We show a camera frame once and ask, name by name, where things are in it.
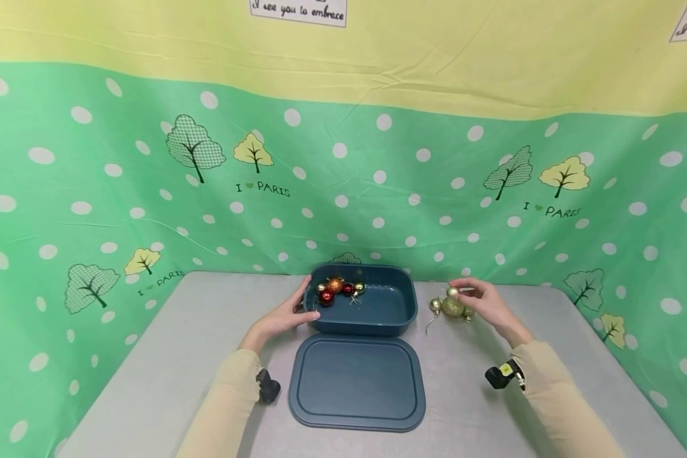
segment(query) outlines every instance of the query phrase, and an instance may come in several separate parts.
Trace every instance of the black device on wrist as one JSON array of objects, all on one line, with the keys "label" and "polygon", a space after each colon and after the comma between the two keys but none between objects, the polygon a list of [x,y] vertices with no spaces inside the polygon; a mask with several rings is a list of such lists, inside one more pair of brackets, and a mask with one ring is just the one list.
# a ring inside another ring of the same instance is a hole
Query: black device on wrist
[{"label": "black device on wrist", "polygon": [[280,382],[272,380],[270,372],[266,368],[257,374],[257,383],[260,385],[260,402],[272,404],[280,395]]},{"label": "black device on wrist", "polygon": [[519,387],[522,391],[527,389],[522,368],[519,367],[513,359],[510,359],[499,367],[491,367],[485,372],[485,379],[488,380],[491,386],[496,390],[504,389],[513,378],[519,381]]}]

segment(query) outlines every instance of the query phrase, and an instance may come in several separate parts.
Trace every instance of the beige sleeve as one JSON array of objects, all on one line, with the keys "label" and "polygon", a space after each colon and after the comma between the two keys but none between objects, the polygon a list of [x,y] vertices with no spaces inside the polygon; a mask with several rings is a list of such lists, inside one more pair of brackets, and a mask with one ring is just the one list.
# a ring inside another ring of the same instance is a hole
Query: beige sleeve
[{"label": "beige sleeve", "polygon": [[547,343],[532,341],[519,345],[511,355],[524,373],[527,400],[561,457],[626,456]]},{"label": "beige sleeve", "polygon": [[236,458],[244,426],[260,398],[255,352],[237,350],[219,367],[176,458]]}]

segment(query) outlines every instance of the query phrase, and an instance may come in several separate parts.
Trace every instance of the table surface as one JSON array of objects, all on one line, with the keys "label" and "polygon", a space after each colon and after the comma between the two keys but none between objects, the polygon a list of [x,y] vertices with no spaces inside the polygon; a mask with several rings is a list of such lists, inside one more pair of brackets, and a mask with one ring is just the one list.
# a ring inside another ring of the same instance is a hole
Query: table surface
[{"label": "table surface", "polygon": [[[302,277],[186,275],[89,409],[59,458],[174,457],[219,365],[246,329],[292,293]],[[427,411],[409,433],[311,429],[288,407],[295,353],[315,331],[278,337],[261,358],[282,385],[276,404],[258,405],[239,457],[554,457],[545,430],[515,383],[495,391],[483,377],[508,358],[487,324],[432,317],[442,283],[415,283],[419,314],[401,337],[420,357]],[[549,342],[629,457],[687,453],[561,291],[498,286],[514,313]]]}]

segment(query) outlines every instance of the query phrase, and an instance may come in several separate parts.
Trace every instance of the plastic tray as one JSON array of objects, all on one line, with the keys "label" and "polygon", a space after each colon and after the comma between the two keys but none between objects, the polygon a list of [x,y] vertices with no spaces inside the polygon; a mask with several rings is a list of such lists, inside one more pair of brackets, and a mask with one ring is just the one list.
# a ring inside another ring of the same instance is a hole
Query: plastic tray
[{"label": "plastic tray", "polygon": [[[313,327],[321,333],[396,337],[417,317],[415,285],[407,272],[387,265],[324,264],[311,273],[303,304],[306,310],[320,310]],[[349,283],[362,281],[366,291],[360,303],[336,295],[330,307],[320,307],[316,286],[329,277]]]},{"label": "plastic tray", "polygon": [[316,334],[295,357],[290,410],[306,426],[405,433],[425,416],[420,361],[398,338]]}]

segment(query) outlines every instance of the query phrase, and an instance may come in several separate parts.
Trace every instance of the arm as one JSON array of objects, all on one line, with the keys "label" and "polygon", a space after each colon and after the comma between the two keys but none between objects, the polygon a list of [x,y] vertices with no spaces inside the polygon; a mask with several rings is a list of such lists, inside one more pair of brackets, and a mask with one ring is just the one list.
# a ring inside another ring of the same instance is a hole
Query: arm
[{"label": "arm", "polygon": [[492,284],[454,280],[458,299],[475,310],[509,342],[526,381],[525,396],[564,458],[622,458],[626,455],[575,385],[564,364],[515,317]]},{"label": "arm", "polygon": [[222,363],[176,458],[236,458],[247,419],[260,399],[256,377],[262,347],[271,337],[320,317],[318,312],[295,314],[309,281],[310,276],[290,298],[253,324],[238,350]]}]

